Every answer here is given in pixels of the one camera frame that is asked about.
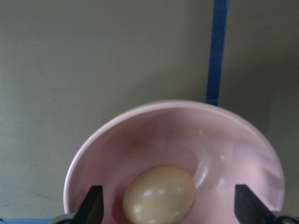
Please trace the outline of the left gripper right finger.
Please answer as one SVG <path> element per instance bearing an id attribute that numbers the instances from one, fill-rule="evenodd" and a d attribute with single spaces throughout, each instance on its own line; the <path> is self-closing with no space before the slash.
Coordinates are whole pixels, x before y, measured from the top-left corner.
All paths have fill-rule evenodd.
<path id="1" fill-rule="evenodd" d="M 235 217 L 240 224 L 272 224 L 275 215 L 245 184 L 235 186 Z"/>

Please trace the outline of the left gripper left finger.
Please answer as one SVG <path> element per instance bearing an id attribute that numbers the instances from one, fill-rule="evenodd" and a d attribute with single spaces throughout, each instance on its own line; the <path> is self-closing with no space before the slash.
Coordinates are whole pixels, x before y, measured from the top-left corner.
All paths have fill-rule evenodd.
<path id="1" fill-rule="evenodd" d="M 101 224 L 104 217 L 103 187 L 91 186 L 76 213 L 77 224 Z"/>

